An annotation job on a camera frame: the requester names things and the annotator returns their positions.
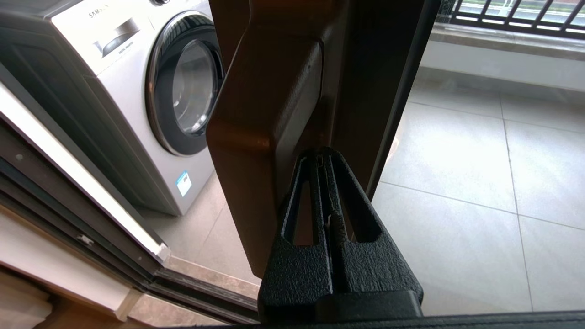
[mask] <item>metal railing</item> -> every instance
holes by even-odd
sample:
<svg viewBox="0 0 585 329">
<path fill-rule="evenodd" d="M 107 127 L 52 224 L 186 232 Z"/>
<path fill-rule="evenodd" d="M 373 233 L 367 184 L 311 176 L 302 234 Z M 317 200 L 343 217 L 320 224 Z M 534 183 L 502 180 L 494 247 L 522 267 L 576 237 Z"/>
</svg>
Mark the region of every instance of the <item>metal railing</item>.
<svg viewBox="0 0 585 329">
<path fill-rule="evenodd" d="M 456 0 L 449 23 L 585 39 L 585 0 Z"/>
</svg>

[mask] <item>white tile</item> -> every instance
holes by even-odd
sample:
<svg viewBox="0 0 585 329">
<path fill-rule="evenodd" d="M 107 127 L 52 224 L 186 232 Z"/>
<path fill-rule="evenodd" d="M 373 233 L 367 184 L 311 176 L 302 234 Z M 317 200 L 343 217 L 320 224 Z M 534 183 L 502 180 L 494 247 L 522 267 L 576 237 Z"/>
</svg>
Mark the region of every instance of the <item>white tile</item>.
<svg viewBox="0 0 585 329">
<path fill-rule="evenodd" d="M 535 311 L 585 309 L 585 231 L 520 216 Z"/>
<path fill-rule="evenodd" d="M 459 87 L 452 80 L 443 83 L 419 80 L 412 88 L 408 100 L 495 118 L 502 117 L 499 92 Z"/>
<path fill-rule="evenodd" d="M 585 228 L 585 135 L 505 124 L 518 213 Z"/>
<path fill-rule="evenodd" d="M 585 106 L 502 95 L 504 119 L 585 132 Z"/>
<path fill-rule="evenodd" d="M 261 280 L 252 274 L 227 204 L 193 262 L 257 285 L 261 283 Z"/>
<path fill-rule="evenodd" d="M 213 173 L 186 215 L 175 217 L 146 209 L 138 211 L 174 256 L 192 262 L 225 204 L 219 179 Z"/>
<path fill-rule="evenodd" d="M 501 119 L 409 103 L 401 126 L 382 181 L 516 212 Z"/>
<path fill-rule="evenodd" d="M 426 316 L 531 311 L 515 214 L 385 183 L 372 203 L 421 282 Z"/>
</svg>

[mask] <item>washing machine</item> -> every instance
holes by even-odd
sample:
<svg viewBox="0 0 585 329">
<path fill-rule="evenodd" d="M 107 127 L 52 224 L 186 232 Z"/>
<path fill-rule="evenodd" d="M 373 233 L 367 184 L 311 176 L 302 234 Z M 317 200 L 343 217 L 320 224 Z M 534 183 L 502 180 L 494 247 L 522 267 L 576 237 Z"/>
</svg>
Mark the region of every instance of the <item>washing machine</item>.
<svg viewBox="0 0 585 329">
<path fill-rule="evenodd" d="M 0 60 L 134 205 L 187 212 L 224 70 L 189 0 L 0 0 Z"/>
</svg>

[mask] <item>white wall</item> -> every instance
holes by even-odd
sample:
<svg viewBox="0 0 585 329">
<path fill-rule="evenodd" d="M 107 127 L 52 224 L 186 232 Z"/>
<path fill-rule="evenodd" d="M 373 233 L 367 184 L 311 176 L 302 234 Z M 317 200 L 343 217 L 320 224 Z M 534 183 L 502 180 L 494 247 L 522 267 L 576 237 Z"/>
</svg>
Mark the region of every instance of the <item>white wall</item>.
<svg viewBox="0 0 585 329">
<path fill-rule="evenodd" d="M 429 41 L 421 66 L 585 91 L 585 62 Z"/>
<path fill-rule="evenodd" d="M 0 263 L 116 311 L 130 287 L 0 212 Z"/>
</svg>

